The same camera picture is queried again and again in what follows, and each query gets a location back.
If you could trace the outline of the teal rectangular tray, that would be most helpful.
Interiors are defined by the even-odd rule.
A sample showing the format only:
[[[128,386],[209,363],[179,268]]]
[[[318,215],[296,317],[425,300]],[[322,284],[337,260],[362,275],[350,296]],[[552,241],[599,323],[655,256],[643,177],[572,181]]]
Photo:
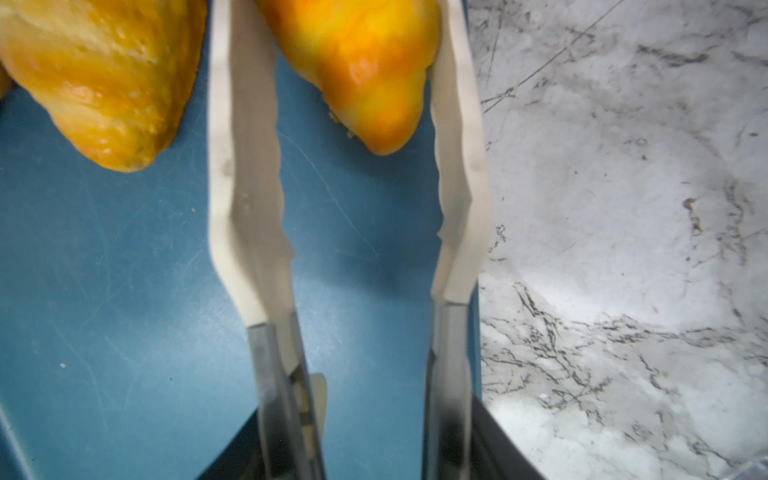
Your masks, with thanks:
[[[246,328],[209,246],[217,1],[205,2],[179,129],[142,170],[87,159],[17,83],[3,100],[3,478],[197,479],[258,408]],[[379,156],[335,119],[267,27],[293,297],[307,371],[327,388],[321,479],[426,479],[443,225],[430,107],[437,54],[414,135]]]

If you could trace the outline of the cream serving tongs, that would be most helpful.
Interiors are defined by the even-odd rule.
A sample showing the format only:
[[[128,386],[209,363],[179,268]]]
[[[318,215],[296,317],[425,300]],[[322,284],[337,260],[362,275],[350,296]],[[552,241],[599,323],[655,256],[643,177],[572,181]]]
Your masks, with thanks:
[[[441,3],[430,72],[441,248],[431,289],[422,475],[470,477],[469,303],[491,243],[482,115],[460,1]],[[267,479],[321,479],[327,388],[307,371],[293,297],[277,135],[276,46],[251,1],[217,1],[210,25],[208,236],[245,325]]]

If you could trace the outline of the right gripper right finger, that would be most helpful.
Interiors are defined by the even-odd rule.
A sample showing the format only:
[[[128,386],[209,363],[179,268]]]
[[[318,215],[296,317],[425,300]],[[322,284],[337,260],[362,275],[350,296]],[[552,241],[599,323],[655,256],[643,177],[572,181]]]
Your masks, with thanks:
[[[472,480],[544,480],[477,396],[472,398],[470,447]]]

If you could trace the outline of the fake croissant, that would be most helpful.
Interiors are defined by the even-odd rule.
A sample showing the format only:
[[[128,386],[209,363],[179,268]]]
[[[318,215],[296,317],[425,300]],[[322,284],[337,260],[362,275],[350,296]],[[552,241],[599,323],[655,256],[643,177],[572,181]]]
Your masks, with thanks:
[[[205,1],[4,1],[1,64],[87,159],[130,173],[173,142]]]
[[[375,155],[400,150],[424,109],[438,51],[435,1],[260,1],[291,67],[322,93],[335,119]]]

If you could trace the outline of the fake croissant top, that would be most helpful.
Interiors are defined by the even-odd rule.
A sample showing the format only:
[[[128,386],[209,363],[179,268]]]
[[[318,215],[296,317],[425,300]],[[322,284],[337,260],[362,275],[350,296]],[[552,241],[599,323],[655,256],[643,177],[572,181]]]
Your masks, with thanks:
[[[424,109],[438,51],[435,1],[260,1],[291,67],[322,93],[335,119],[375,155],[400,150]]]

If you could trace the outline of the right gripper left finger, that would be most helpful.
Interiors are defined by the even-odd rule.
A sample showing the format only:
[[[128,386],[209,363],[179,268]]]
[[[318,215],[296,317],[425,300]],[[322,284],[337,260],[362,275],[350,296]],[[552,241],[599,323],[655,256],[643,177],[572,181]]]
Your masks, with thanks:
[[[259,437],[258,409],[243,424],[219,456],[198,480],[266,480],[266,467]]]

